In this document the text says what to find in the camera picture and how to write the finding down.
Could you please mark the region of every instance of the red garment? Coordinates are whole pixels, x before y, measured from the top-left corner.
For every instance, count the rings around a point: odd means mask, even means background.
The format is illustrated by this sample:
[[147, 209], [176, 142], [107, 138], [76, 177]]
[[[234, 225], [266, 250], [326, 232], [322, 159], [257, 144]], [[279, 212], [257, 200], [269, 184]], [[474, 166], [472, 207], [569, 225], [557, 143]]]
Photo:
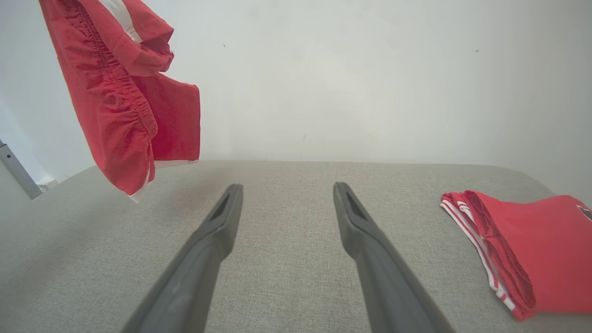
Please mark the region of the red garment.
[[520, 204], [475, 191], [442, 200], [518, 320], [539, 311], [592, 312], [592, 214], [582, 202], [556, 196]]
[[39, 0], [78, 121], [103, 174], [137, 196], [155, 161], [200, 156], [200, 94], [159, 72], [173, 29], [140, 0]]

